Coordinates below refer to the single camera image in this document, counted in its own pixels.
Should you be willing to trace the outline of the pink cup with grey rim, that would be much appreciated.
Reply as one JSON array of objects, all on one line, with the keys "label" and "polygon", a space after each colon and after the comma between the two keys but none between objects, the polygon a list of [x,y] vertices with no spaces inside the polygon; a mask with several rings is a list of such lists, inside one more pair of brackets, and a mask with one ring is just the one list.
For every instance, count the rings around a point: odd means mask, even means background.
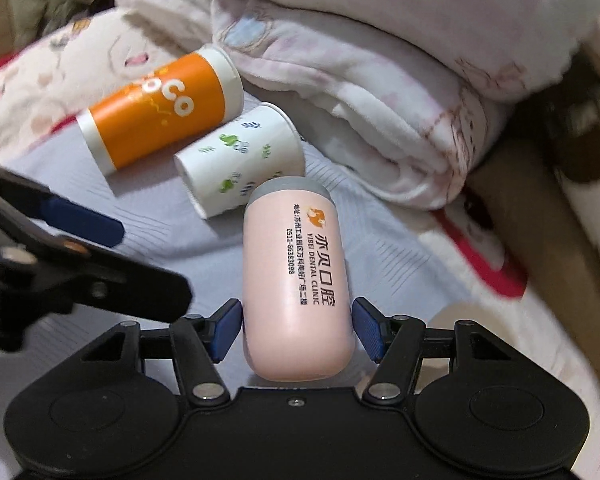
[{"label": "pink cup with grey rim", "polygon": [[323,185],[279,177],[256,188],[244,215],[244,350],[271,382],[337,375],[355,336],[338,212]]}]

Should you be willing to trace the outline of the white paper cup green print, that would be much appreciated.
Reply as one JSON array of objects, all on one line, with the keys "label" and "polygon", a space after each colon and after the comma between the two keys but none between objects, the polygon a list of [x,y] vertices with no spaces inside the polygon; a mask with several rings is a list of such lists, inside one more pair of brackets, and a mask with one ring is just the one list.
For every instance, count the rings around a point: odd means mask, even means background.
[{"label": "white paper cup green print", "polygon": [[177,152],[174,164],[204,219],[244,206],[267,180],[306,172],[294,123],[271,103],[258,105]]}]

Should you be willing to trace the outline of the orange and white cup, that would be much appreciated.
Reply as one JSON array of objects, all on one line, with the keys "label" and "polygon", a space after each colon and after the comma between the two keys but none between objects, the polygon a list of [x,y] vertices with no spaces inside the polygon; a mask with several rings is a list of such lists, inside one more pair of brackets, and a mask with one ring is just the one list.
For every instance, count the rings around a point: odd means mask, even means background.
[{"label": "orange and white cup", "polygon": [[234,62],[206,44],[82,110],[76,122],[98,169],[109,176],[173,143],[203,136],[243,107]]}]

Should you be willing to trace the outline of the cartoon print bed sheet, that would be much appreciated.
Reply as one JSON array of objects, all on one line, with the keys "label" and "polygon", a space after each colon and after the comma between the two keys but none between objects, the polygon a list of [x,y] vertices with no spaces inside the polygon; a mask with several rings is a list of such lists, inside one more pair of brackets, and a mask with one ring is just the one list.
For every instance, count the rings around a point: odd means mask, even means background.
[{"label": "cartoon print bed sheet", "polygon": [[[73,117],[130,81],[181,56],[181,49],[136,14],[114,9],[67,26],[0,61],[0,164],[33,150]],[[576,471],[600,479],[600,383],[578,347],[534,291],[524,268],[462,202],[442,211],[385,203],[467,289],[430,320],[449,327],[472,318],[549,370],[582,398],[591,432]]]}]

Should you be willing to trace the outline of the brown cream folded blanket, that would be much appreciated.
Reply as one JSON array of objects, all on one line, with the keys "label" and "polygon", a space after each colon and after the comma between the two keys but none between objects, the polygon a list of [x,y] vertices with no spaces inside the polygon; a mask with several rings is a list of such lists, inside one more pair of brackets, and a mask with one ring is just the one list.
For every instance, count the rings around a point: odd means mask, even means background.
[{"label": "brown cream folded blanket", "polygon": [[467,189],[545,297],[600,293],[600,78],[519,104]]}]

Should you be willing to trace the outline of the white pink folded quilt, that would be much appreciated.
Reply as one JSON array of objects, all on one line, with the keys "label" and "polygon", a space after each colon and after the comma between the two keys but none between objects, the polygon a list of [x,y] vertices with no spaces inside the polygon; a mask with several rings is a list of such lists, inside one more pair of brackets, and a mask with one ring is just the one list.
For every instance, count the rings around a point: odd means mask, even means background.
[{"label": "white pink folded quilt", "polygon": [[252,93],[383,200],[438,209],[509,107],[556,84],[600,0],[116,0]]}]

